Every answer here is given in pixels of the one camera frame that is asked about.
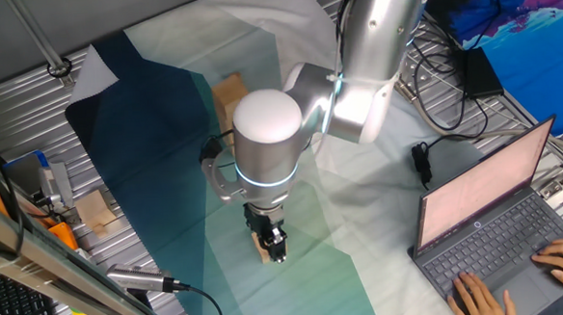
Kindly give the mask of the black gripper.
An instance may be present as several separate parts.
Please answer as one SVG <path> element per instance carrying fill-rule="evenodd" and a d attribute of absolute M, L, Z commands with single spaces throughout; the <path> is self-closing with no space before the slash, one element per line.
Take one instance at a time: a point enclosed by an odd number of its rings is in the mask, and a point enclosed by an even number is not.
<path fill-rule="evenodd" d="M 282 230 L 284 223 L 283 205 L 258 208 L 246 202 L 244 217 L 247 226 L 258 236 L 260 248 L 271 261 L 281 264 L 286 259 L 287 234 Z"/>

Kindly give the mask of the person's left hand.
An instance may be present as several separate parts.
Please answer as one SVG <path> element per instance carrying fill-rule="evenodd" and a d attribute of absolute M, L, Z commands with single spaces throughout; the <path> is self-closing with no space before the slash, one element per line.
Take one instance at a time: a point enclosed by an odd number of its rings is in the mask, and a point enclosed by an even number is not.
<path fill-rule="evenodd" d="M 459 277 L 453 280 L 453 284 L 464 307 L 468 310 L 468 314 L 465 313 L 455 299 L 448 296 L 447 305 L 455 315 L 518 315 L 517 307 L 507 289 L 503 293 L 503 305 L 500 305 L 474 273 L 460 273 Z"/>

